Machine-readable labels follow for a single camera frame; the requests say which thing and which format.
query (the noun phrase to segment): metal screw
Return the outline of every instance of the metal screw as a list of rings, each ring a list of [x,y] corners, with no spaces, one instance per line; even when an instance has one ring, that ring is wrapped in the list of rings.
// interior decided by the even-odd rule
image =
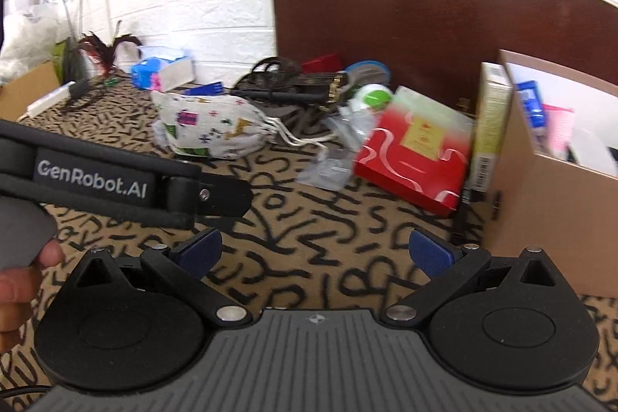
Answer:
[[[221,321],[240,321],[246,316],[246,309],[240,306],[223,306],[217,310]]]
[[[409,321],[416,318],[416,309],[396,304],[386,309],[386,315],[395,321]]]

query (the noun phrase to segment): barcode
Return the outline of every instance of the barcode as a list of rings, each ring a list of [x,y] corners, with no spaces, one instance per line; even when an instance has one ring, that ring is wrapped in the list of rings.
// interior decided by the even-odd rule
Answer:
[[[491,165],[491,159],[488,157],[479,157],[478,159],[478,172],[477,172],[477,185],[481,185],[489,176],[489,166]]]

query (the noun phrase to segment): feather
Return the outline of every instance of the feather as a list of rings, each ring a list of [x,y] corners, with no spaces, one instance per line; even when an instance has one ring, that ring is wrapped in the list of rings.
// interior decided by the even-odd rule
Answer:
[[[131,42],[136,46],[141,46],[140,40],[131,34],[114,39],[112,46],[106,45],[99,36],[91,32],[89,35],[82,34],[78,47],[86,52],[92,62],[99,66],[103,76],[107,78],[117,70],[115,66],[115,53],[118,45],[123,42]]]

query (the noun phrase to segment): red gift box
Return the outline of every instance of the red gift box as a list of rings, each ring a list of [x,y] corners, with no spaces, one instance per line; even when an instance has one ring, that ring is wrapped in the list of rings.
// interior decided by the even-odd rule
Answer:
[[[354,173],[447,217],[459,201],[473,127],[464,114],[399,87],[358,153]]]
[[[339,72],[343,70],[344,65],[341,63],[341,56],[338,53],[319,56],[310,61],[305,61],[301,65],[305,74],[320,73],[320,72]]]

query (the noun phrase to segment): finger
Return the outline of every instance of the finger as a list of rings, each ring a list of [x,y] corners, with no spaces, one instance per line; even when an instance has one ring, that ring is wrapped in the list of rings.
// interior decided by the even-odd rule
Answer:
[[[41,287],[41,270],[37,266],[7,269],[0,272],[0,303],[30,302]]]
[[[32,306],[28,303],[0,304],[0,332],[12,332],[32,317]]]
[[[64,260],[64,252],[57,241],[53,239],[45,245],[37,258],[42,267],[54,267]]]
[[[21,338],[19,337],[19,331],[14,330],[12,332],[0,333],[0,353],[6,353],[19,344]]]

